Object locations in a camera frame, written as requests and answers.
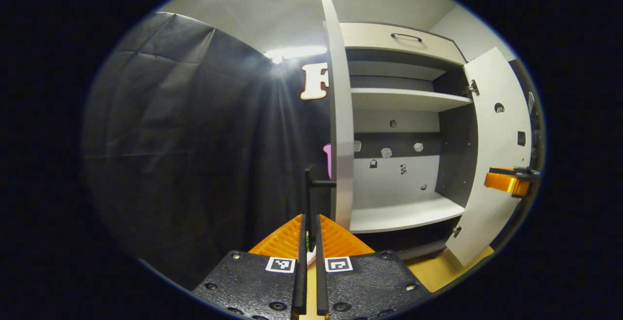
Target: white shelf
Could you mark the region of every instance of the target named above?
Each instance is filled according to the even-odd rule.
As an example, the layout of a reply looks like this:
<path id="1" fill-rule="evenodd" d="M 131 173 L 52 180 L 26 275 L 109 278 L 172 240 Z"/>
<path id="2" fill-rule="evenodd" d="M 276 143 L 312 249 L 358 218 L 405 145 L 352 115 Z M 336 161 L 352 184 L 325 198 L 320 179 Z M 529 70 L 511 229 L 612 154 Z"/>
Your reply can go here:
<path id="1" fill-rule="evenodd" d="M 375 233 L 394 231 L 443 222 L 460 216 L 465 210 L 436 192 L 426 200 L 413 196 L 368 196 L 365 202 L 353 202 L 350 231 Z"/>
<path id="2" fill-rule="evenodd" d="M 352 88 L 352 109 L 442 112 L 472 100 L 439 92 L 402 89 Z"/>

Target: open cabinet door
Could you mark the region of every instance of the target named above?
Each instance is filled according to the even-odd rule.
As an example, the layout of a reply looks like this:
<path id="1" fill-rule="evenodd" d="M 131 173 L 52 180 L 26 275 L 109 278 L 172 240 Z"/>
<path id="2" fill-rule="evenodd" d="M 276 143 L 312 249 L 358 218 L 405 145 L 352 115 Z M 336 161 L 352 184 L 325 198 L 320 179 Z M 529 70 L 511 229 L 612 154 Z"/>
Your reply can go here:
<path id="1" fill-rule="evenodd" d="M 347 51 L 333 1 L 322 0 L 322 6 L 329 43 L 327 73 L 331 105 L 331 175 L 337 183 L 331 189 L 331 218 L 345 229 L 350 229 L 354 133 Z"/>
<path id="2" fill-rule="evenodd" d="M 476 81 L 472 92 L 478 121 L 478 162 L 472 191 L 458 221 L 460 231 L 446 246 L 463 266 L 469 264 L 496 238 L 510 219 L 518 198 L 485 187 L 491 167 L 526 167 L 532 145 L 530 115 L 521 86 L 502 53 L 494 47 L 463 66 L 467 81 Z M 523 132 L 525 140 L 518 140 Z"/>

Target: door hinge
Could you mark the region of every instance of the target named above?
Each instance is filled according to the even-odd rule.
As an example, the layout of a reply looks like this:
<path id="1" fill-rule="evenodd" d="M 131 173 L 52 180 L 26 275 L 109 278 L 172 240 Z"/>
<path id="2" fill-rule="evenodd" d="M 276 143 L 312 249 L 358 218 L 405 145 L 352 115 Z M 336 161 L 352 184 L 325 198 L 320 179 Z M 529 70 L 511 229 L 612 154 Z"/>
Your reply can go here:
<path id="1" fill-rule="evenodd" d="M 455 227 L 454 229 L 452 229 L 452 232 L 454 233 L 454 237 L 458 236 L 458 234 L 461 233 L 461 230 L 463 230 L 462 226 L 458 226 L 458 227 Z"/>
<path id="2" fill-rule="evenodd" d="M 476 96 L 480 95 L 480 92 L 478 91 L 478 85 L 476 84 L 476 80 L 472 79 L 472 83 L 470 83 L 470 85 L 467 88 L 469 89 L 469 91 L 474 92 Z"/>

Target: orange object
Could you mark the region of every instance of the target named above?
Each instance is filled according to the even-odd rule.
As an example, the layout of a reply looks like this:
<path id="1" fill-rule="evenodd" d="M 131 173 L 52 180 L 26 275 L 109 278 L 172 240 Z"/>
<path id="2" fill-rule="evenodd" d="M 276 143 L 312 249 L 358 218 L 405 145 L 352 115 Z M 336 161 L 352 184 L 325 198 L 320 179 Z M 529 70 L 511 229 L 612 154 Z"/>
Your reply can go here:
<path id="1" fill-rule="evenodd" d="M 298 236 L 301 233 L 301 216 L 302 214 L 299 214 L 283 224 L 255 247 L 251 248 L 249 253 L 298 260 Z"/>
<path id="2" fill-rule="evenodd" d="M 485 186 L 510 192 L 518 196 L 525 196 L 528 193 L 530 182 L 509 174 L 487 173 Z"/>
<path id="3" fill-rule="evenodd" d="M 354 234 L 322 214 L 320 214 L 320 226 L 322 229 L 323 258 L 374 253 L 371 247 L 356 238 Z"/>

